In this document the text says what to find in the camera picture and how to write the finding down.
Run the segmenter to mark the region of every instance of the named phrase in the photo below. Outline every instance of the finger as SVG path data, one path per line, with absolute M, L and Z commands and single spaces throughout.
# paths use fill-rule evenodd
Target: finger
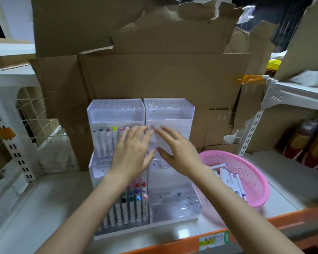
M 157 148 L 158 153 L 160 154 L 160 156 L 166 160 L 166 162 L 173 167 L 173 156 L 168 154 L 164 149 L 158 147 Z
M 136 140 L 136 141 L 140 141 L 143 132 L 145 132 L 147 129 L 148 129 L 147 126 L 138 127 L 138 128 L 136 129 L 136 131 L 134 132 L 134 135 L 133 135 L 132 139 L 133 139 L 133 140 Z
M 139 126 L 134 126 L 134 127 L 132 127 L 132 128 L 128 131 L 126 141 L 129 141 L 129 140 L 132 139 L 132 137 L 133 137 L 133 135 L 134 135 L 134 132 L 136 131 L 136 129 L 137 129 L 138 127 L 139 127 Z
M 126 134 L 127 134 L 127 131 L 128 131 L 128 129 L 124 130 L 122 127 L 119 128 L 119 134 L 121 133 L 121 135 L 119 136 L 119 140 L 118 140 L 117 145 L 123 144 L 125 137 L 126 137 Z
M 146 148 L 148 147 L 148 143 L 149 143 L 149 140 L 151 139 L 152 135 L 153 135 L 153 132 L 154 130 L 151 129 L 151 130 L 147 130 L 145 132 L 145 135 L 144 137 L 142 138 L 141 142 L 146 145 Z
M 181 139 L 181 135 L 176 130 L 168 128 L 166 126 L 162 126 L 161 129 L 167 133 L 169 133 L 175 140 Z
M 143 170 L 145 170 L 148 167 L 148 165 L 152 162 L 155 152 L 156 150 L 151 150 L 151 152 L 147 154 L 147 156 L 144 159 Z
M 162 131 L 160 128 L 155 127 L 154 131 L 172 148 L 174 139 L 167 132 Z

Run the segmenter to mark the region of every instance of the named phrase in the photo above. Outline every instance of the right hand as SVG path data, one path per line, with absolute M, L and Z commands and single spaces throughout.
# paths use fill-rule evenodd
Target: right hand
M 173 156 L 160 147 L 157 148 L 157 151 L 171 167 L 180 174 L 190 177 L 193 172 L 205 166 L 201 162 L 198 152 L 193 144 L 180 132 L 165 126 L 162 126 L 161 128 L 162 130 L 155 127 L 154 131 L 169 145 Z

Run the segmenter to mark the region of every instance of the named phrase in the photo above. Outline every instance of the wall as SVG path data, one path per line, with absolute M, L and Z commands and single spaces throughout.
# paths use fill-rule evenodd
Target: wall
M 30 0 L 0 0 L 0 25 L 6 38 L 34 43 Z

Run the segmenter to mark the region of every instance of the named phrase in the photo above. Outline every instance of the pink plastic basket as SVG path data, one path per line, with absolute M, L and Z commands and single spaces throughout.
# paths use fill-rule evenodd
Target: pink plastic basket
M 270 196 L 270 188 L 267 179 L 250 162 L 226 151 L 204 151 L 199 154 L 199 157 L 207 166 L 227 163 L 225 168 L 230 173 L 238 173 L 247 197 L 247 202 L 254 209 L 259 209 L 267 202 Z M 195 185 L 194 187 L 202 204 L 201 213 L 215 222 L 223 223 L 222 219 L 203 193 Z

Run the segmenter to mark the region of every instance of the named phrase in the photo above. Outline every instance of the orange shelf edge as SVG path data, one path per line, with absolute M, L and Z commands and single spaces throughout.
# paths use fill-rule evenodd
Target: orange shelf edge
M 318 207 L 296 211 L 276 217 L 268 218 L 267 220 L 278 229 L 283 229 L 291 226 L 298 225 L 304 222 L 318 218 Z M 152 245 L 146 248 L 124 252 L 124 254 L 161 254 L 161 253 L 174 253 L 174 254 L 188 254 L 199 251 L 199 238 L 210 234 L 216 234 L 225 230 L 218 230 L 206 234 L 191 236 L 184 239 L 179 239 L 170 243 Z M 232 234 L 230 234 L 230 241 L 235 242 Z M 318 244 L 318 235 L 296 242 L 296 245 L 301 248 L 309 248 Z

